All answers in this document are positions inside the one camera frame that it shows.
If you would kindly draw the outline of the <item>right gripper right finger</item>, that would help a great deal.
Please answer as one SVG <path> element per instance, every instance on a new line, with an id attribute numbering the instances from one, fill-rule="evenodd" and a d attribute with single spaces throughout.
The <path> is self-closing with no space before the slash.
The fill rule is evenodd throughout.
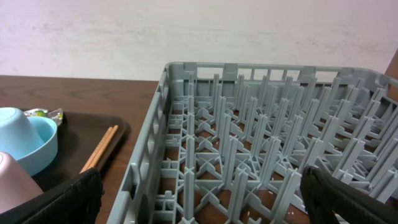
<path id="1" fill-rule="evenodd" d="M 300 191 L 311 224 L 397 224 L 397 210 L 345 184 L 314 166 L 302 173 Z"/>

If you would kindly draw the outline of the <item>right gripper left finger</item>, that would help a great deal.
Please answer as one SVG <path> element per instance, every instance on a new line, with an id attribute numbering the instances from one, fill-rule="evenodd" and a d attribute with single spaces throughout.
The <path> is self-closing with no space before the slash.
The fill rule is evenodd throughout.
<path id="1" fill-rule="evenodd" d="M 90 168 L 1 214 L 1 223 L 94 223 L 101 208 L 103 181 Z"/>

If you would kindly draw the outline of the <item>pale pink cup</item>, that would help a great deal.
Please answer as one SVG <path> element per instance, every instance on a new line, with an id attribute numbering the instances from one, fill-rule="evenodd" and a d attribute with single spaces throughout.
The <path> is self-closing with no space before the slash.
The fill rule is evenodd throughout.
<path id="1" fill-rule="evenodd" d="M 35 180 L 6 152 L 1 152 L 0 184 L 1 213 L 43 194 Z"/>

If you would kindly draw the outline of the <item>light blue cup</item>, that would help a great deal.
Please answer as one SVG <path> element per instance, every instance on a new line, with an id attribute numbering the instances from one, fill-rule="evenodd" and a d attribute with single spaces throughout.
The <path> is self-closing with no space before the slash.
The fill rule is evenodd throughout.
<path id="1" fill-rule="evenodd" d="M 20 109 L 1 108 L 1 151 L 18 160 L 43 144 L 42 138 Z"/>

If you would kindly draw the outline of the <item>grey dishwasher rack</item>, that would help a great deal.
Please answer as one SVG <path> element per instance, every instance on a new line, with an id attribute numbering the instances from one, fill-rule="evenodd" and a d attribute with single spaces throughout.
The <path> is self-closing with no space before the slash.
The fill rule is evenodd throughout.
<path id="1" fill-rule="evenodd" d="M 364 68 L 172 62 L 109 223 L 287 223 L 305 166 L 397 198 L 397 80 Z"/>

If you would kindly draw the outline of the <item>right wooden chopstick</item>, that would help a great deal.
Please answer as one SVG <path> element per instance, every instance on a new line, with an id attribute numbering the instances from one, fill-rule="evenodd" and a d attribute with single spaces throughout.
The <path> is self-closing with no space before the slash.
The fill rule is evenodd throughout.
<path id="1" fill-rule="evenodd" d="M 104 154 L 106 148 L 108 147 L 108 145 L 110 144 L 112 138 L 114 137 L 114 135 L 116 134 L 116 131 L 118 130 L 119 126 L 115 125 L 113 126 L 113 130 L 111 131 L 111 133 L 108 135 L 108 137 L 106 138 L 105 142 L 103 143 L 103 145 L 101 146 L 100 150 L 98 151 L 98 153 L 95 155 L 95 158 L 92 160 L 90 166 L 87 169 L 90 169 L 92 167 L 94 167 L 95 165 L 97 165 L 99 159 L 101 158 L 101 156 Z"/>

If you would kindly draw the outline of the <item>wooden chopstick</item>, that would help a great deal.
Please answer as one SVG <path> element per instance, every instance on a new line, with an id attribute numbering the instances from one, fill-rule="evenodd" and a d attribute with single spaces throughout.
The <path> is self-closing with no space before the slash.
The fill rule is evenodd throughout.
<path id="1" fill-rule="evenodd" d="M 108 137 L 106 138 L 105 142 L 103 143 L 103 145 L 101 146 L 100 150 L 98 151 L 98 153 L 95 155 L 95 158 L 92 160 L 90 166 L 87 169 L 90 169 L 92 167 L 94 167 L 95 165 L 97 165 L 99 159 L 101 158 L 101 156 L 104 154 L 106 148 L 108 147 L 108 145 L 110 144 L 112 138 L 114 137 L 114 135 L 116 134 L 116 131 L 118 130 L 119 126 L 115 125 L 113 126 L 113 130 L 111 131 L 111 133 L 108 135 Z"/>
<path id="2" fill-rule="evenodd" d="M 83 166 L 82 170 L 80 171 L 80 174 L 83 173 L 84 171 L 86 171 L 87 168 L 90 166 L 92 160 L 95 158 L 95 155 L 98 153 L 98 151 L 100 150 L 101 146 L 103 145 L 103 143 L 105 142 L 106 138 L 108 137 L 108 135 L 111 133 L 112 130 L 113 130 L 113 127 L 109 127 L 108 130 L 105 132 L 105 134 L 102 137 L 101 141 L 98 143 L 98 145 L 96 146 L 95 150 L 93 151 L 93 153 L 91 154 L 91 156 L 87 160 L 86 164 Z"/>

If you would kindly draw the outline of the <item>left wooden chopstick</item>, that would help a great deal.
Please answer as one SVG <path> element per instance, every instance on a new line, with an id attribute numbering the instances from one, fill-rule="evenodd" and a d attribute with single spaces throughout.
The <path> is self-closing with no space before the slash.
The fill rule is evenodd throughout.
<path id="1" fill-rule="evenodd" d="M 98 145 L 96 146 L 95 150 L 93 151 L 93 153 L 91 154 L 91 156 L 87 160 L 86 164 L 83 166 L 82 170 L 80 171 L 80 174 L 83 173 L 84 171 L 86 171 L 87 168 L 90 166 L 92 160 L 95 158 L 95 155 L 98 153 L 98 151 L 100 150 L 101 146 L 103 145 L 103 143 L 105 142 L 106 138 L 108 137 L 108 135 L 111 133 L 112 130 L 113 130 L 113 127 L 109 127 L 108 130 L 105 132 L 105 134 L 102 137 L 101 141 L 98 143 Z"/>

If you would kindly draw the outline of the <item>light blue bowl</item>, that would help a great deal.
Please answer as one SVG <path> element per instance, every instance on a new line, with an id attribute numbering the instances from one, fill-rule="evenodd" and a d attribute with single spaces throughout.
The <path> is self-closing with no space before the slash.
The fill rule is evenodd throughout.
<path id="1" fill-rule="evenodd" d="M 34 176 L 49 166 L 57 155 L 58 126 L 50 118 L 28 117 L 27 119 L 44 143 L 30 153 L 23 155 L 20 159 L 17 159 L 17 162 L 30 176 Z"/>

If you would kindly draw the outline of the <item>brown serving tray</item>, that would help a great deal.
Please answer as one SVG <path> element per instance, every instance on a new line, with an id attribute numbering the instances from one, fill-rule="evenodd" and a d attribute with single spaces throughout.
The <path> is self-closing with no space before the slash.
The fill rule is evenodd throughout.
<path id="1" fill-rule="evenodd" d="M 79 174 L 108 128 L 117 125 L 118 130 L 105 153 L 96 165 L 101 176 L 108 174 L 116 154 L 122 148 L 131 130 L 128 122 L 118 116 L 66 111 L 58 127 L 58 152 L 55 159 L 33 179 L 46 192 Z"/>

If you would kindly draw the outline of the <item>green snack wrapper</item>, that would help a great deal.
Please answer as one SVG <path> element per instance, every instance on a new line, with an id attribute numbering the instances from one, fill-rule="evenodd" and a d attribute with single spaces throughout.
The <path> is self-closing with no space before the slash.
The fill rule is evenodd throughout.
<path id="1" fill-rule="evenodd" d="M 63 123 L 63 110 L 61 108 L 57 110 L 46 110 L 43 108 L 34 108 L 30 110 L 25 110 L 23 113 L 26 116 L 38 116 L 38 117 L 46 117 L 54 121 L 57 126 L 60 126 Z"/>

